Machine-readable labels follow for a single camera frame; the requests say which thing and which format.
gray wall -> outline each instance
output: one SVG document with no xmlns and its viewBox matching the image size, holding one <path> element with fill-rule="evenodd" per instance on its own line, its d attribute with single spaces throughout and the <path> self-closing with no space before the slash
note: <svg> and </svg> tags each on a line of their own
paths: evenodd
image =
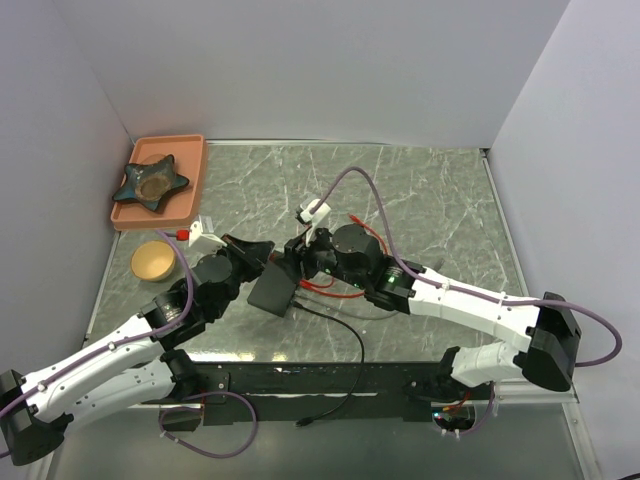
<svg viewBox="0 0 640 480">
<path fill-rule="evenodd" d="M 568 0 L 54 0 L 133 137 L 490 146 Z"/>
<path fill-rule="evenodd" d="M 0 370 L 28 372 L 82 344 L 131 142 L 49 0 L 2 2 L 0 65 Z"/>
<path fill-rule="evenodd" d="M 609 318 L 625 348 L 576 374 L 605 478 L 640 471 L 640 3 L 573 0 L 496 140 L 491 165 L 527 282 Z M 580 318 L 581 359 L 612 347 Z"/>
</svg>

marble table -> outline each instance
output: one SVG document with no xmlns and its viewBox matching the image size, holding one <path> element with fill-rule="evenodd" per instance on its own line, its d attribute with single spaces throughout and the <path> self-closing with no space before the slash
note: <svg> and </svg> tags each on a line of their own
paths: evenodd
<svg viewBox="0 0 640 480">
<path fill-rule="evenodd" d="M 200 212 L 216 232 L 245 240 L 296 235 L 296 207 L 319 196 L 345 167 L 358 165 L 375 179 L 396 244 L 408 260 L 433 265 L 452 278 L 508 294 L 521 294 L 514 259 L 478 150 L 377 145 L 210 145 Z M 348 213 L 382 232 L 375 201 L 362 177 L 349 174 L 329 202 L 329 227 L 348 223 Z M 117 240 L 88 341 L 126 321 L 177 280 L 137 280 L 129 259 L 153 232 L 126 232 Z M 193 264 L 199 254 L 186 252 Z M 360 350 L 343 327 L 306 312 L 278 318 L 247 304 L 244 285 L 224 317 L 183 348 L 196 361 L 356 361 Z M 351 287 L 336 286 L 345 292 Z M 334 300 L 350 311 L 378 311 L 363 299 Z M 387 320 L 349 320 L 370 361 L 438 361 L 451 346 L 479 346 L 492 337 L 438 318 L 397 315 Z"/>
</svg>

table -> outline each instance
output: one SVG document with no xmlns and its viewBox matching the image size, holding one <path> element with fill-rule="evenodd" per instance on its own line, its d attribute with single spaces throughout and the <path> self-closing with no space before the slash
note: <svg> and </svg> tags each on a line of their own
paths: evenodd
<svg viewBox="0 0 640 480">
<path fill-rule="evenodd" d="M 479 150 L 211 145 L 200 212 L 213 217 L 220 236 L 273 240 L 282 247 L 299 227 L 297 206 L 319 196 L 350 165 L 361 166 L 373 176 L 396 244 L 407 260 L 433 265 L 444 259 L 441 272 L 447 276 L 511 295 L 522 293 Z M 383 231 L 373 196 L 359 175 L 347 175 L 328 203 L 332 230 L 348 223 L 347 214 L 353 213 Z M 154 238 L 153 232 L 120 235 L 89 342 L 114 330 L 182 275 L 177 268 L 161 283 L 133 276 L 129 270 L 133 251 Z M 200 256 L 186 254 L 192 264 Z M 359 358 L 357 342 L 339 325 L 300 311 L 278 318 L 248 305 L 251 286 L 243 286 L 222 319 L 182 346 L 194 361 L 346 362 Z M 344 292 L 347 287 L 335 291 Z M 332 303 L 359 313 L 381 312 L 363 299 Z M 362 334 L 370 361 L 438 361 L 448 347 L 493 341 L 489 335 L 437 318 L 397 315 L 390 320 L 350 322 Z"/>
</svg>

rectangular tray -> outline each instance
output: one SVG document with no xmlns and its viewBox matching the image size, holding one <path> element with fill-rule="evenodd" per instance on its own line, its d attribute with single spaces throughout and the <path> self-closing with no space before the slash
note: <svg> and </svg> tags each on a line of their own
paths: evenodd
<svg viewBox="0 0 640 480">
<path fill-rule="evenodd" d="M 176 173 L 187 177 L 189 185 L 167 198 L 157 212 L 138 203 L 116 203 L 111 211 L 116 230 L 187 227 L 198 214 L 208 159 L 202 135 L 140 138 L 129 163 L 151 164 L 169 154 L 175 157 Z"/>
</svg>

